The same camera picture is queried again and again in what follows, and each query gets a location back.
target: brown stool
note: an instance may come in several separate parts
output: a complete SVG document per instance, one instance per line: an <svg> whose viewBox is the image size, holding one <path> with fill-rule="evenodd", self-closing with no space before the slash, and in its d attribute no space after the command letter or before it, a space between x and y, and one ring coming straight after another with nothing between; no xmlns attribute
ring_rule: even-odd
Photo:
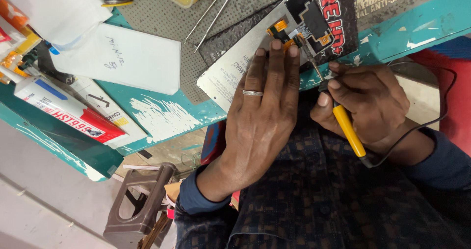
<svg viewBox="0 0 471 249"><path fill-rule="evenodd" d="M176 171L177 167L173 163L167 162L161 164L157 174L141 175L134 169L129 170L122 182L115 203L111 207L103 237L118 249L136 249L142 237L149 234L154 227L157 212L161 209L162 200L165 197L163 186L168 184ZM128 187L138 185L150 187L150 194L147 198L144 194L141 194L138 200L130 197L129 194L126 195L126 192L129 191ZM125 195L136 208L133 216L129 219L123 219L119 215L119 208Z"/></svg>

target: yellow soldering iron handle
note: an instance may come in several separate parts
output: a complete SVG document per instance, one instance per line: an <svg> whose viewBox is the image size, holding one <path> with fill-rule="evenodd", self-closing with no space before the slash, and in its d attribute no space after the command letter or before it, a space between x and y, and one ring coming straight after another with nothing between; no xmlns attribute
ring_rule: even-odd
<svg viewBox="0 0 471 249"><path fill-rule="evenodd" d="M350 145L352 146L353 151L358 157L364 157L366 155L366 151L363 148L363 144L361 143L360 139L356 135L356 132L353 130L352 123L350 121L349 116L347 115L347 111L345 107L342 105L338 105L333 108L333 114L337 121L340 124L343 132L345 133L345 137L349 141Z"/></svg>

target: glue tube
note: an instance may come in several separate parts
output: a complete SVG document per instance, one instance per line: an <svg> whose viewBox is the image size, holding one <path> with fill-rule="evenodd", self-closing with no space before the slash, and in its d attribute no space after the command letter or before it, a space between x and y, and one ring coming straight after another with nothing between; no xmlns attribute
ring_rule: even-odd
<svg viewBox="0 0 471 249"><path fill-rule="evenodd" d="M127 134L42 76L23 77L0 66L16 83L14 95L74 129L108 144Z"/></svg>

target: black cable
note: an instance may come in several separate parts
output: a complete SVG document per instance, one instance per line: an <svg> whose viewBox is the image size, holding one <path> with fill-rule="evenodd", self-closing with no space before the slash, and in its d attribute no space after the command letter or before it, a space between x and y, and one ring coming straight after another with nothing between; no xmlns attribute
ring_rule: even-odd
<svg viewBox="0 0 471 249"><path fill-rule="evenodd" d="M408 132L406 132L395 144L393 144L391 146L391 148L388 150L388 152L386 153L386 155L381 159L381 161L375 165L373 165L371 168L373 167L378 167L380 166L384 161L386 161L386 159L388 158L388 156L391 154L392 150L394 149L394 147L396 147L405 137L407 137L407 135L409 135L411 132L413 131L416 131L418 129L421 129L423 127L426 127L426 126L429 126L429 125L432 125L433 123L435 122L438 122L440 120L443 120L447 114L448 114L448 102L447 102L447 97L448 97L448 93L450 92L451 88L453 87L453 85L455 85L455 82L456 82L456 78L458 77L458 74L449 69L449 68L443 68L443 67L437 67L437 66L428 66L428 65L424 65L424 64L421 64L419 62L413 62L413 61L407 61L407 62L398 62L398 63L393 63L390 65L390 63L388 64L389 67L391 66L395 66L395 65L399 65L399 64L404 64L404 63L415 63L415 64L419 64L419 65L422 65L424 67L427 67L427 68L430 68L430 69L440 69L440 70L445 70L445 71L448 71L448 72L451 72L453 74L453 80L451 81L450 85L448 86L448 89L445 91L444 95L443 95L443 115L441 115L438 119L436 120L432 120L430 122L427 122L425 124L422 124L422 125L419 125L419 126L416 126L416 127L413 127L411 130L409 130Z"/></svg>

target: finger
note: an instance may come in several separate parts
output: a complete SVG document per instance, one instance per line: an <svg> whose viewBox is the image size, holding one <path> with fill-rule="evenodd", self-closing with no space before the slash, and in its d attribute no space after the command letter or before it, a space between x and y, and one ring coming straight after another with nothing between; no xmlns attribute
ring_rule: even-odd
<svg viewBox="0 0 471 249"><path fill-rule="evenodd" d="M271 42L268 60L267 83L262 103L279 103L285 81L285 55L279 39Z"/></svg>
<svg viewBox="0 0 471 249"><path fill-rule="evenodd" d="M345 74L339 78L349 88L362 89L365 91L387 91L388 88L374 72L358 72Z"/></svg>
<svg viewBox="0 0 471 249"><path fill-rule="evenodd" d="M244 89L246 91L263 92L263 71L265 68L265 50L263 48L258 49L250 64L249 71L245 77ZM262 101L261 96L250 96L244 95L243 107L254 108L259 107Z"/></svg>
<svg viewBox="0 0 471 249"><path fill-rule="evenodd" d="M364 112L374 106L371 96L352 92L335 79L329 81L328 89L332 98L351 113Z"/></svg>
<svg viewBox="0 0 471 249"><path fill-rule="evenodd" d="M237 85L237 88L235 89L234 97L232 98L232 103L231 106L229 107L229 112L227 112L228 115L231 115L242 108L242 104L244 103L244 95L242 94L244 88L245 88L245 76L247 73L244 73L242 78L239 81L239 84Z"/></svg>
<svg viewBox="0 0 471 249"><path fill-rule="evenodd" d="M327 93L321 92L317 103L310 112L310 116L323 128L345 137L339 122L333 114L333 100Z"/></svg>
<svg viewBox="0 0 471 249"><path fill-rule="evenodd" d="M355 67L346 72L354 74L361 72L374 72L380 81L389 89L392 97L401 103L401 106L408 110L410 103L407 100L406 93L394 76L394 72L385 64Z"/></svg>
<svg viewBox="0 0 471 249"><path fill-rule="evenodd" d="M285 81L281 96L281 107L285 112L297 112L300 84L299 66L299 48L293 45L286 52L285 58Z"/></svg>
<svg viewBox="0 0 471 249"><path fill-rule="evenodd" d="M337 75L344 75L345 72L351 67L343 63L329 62L329 69Z"/></svg>

